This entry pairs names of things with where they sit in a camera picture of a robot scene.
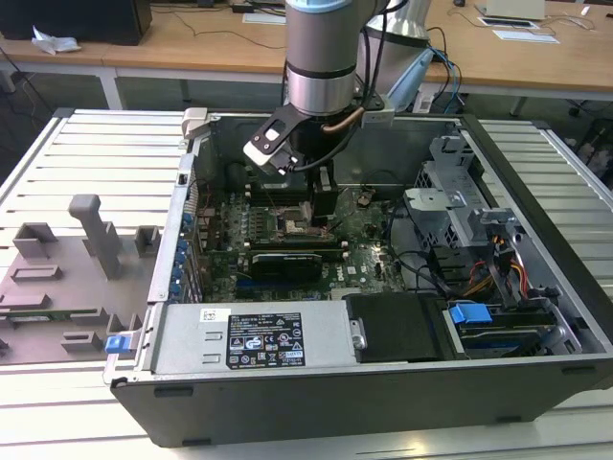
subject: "copper tube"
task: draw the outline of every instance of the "copper tube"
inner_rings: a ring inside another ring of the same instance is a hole
[[[366,109],[360,106],[342,122],[337,123],[334,126],[323,125],[322,131],[324,131],[326,134],[334,134],[335,132],[345,129],[346,127],[350,127],[354,122],[358,121],[361,118],[364,112],[366,112]]]

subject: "wooden desk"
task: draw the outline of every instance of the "wooden desk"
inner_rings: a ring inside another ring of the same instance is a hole
[[[463,91],[520,97],[613,100],[613,7],[592,6],[586,16],[595,31],[563,22],[551,24],[560,44],[504,41],[492,28],[474,27],[453,12],[476,22],[477,0],[452,8],[451,0],[432,0],[428,27],[445,31],[448,53],[462,68]],[[579,15],[583,5],[547,2],[547,14]],[[71,54],[46,55],[28,41],[2,41],[17,64],[28,72],[95,75],[101,79],[110,108],[124,107],[118,77],[185,81],[251,81],[278,83],[284,65],[285,26],[245,24],[229,10],[179,10],[153,6],[151,28],[140,46],[84,43]],[[251,43],[243,37],[264,44]],[[431,32],[442,48],[440,34]],[[0,70],[11,66],[0,59]],[[420,94],[438,92],[445,79],[442,64],[432,64]]]
[[[594,22],[594,31],[560,21],[549,24],[560,42],[550,44],[502,40],[493,33],[492,28],[474,27],[466,19],[480,24],[477,20],[480,14],[473,8],[480,0],[468,0],[464,8],[451,8],[450,3],[434,0],[427,25],[439,26],[445,31],[447,51],[462,68],[467,88],[480,85],[557,91],[613,91],[613,20],[605,17],[607,12],[613,12],[613,7],[594,5],[590,8],[585,19]],[[580,16],[583,8],[584,5],[580,4],[547,2],[546,14]],[[544,28],[535,32],[552,34],[552,30]],[[432,31],[430,34],[433,44],[442,49],[439,32]],[[443,81],[443,65],[432,67],[426,81]]]
[[[153,21],[141,44],[110,46],[102,58],[104,65],[279,75],[283,71],[284,25],[245,24],[242,14],[231,10],[179,12],[155,6],[152,9]]]

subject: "black plastic cover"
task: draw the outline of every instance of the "black plastic cover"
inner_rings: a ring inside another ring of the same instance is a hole
[[[358,362],[454,359],[442,314],[442,299],[408,292],[346,297],[349,318],[361,320],[367,348]]]

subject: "side panel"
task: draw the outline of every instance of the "side panel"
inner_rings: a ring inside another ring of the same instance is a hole
[[[161,447],[232,444],[533,420],[613,373],[584,361],[487,369],[173,385],[112,385]]]

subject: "barcode label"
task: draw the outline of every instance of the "barcode label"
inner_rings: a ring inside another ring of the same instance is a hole
[[[232,313],[232,309],[202,309],[200,310],[200,322],[225,322]]]

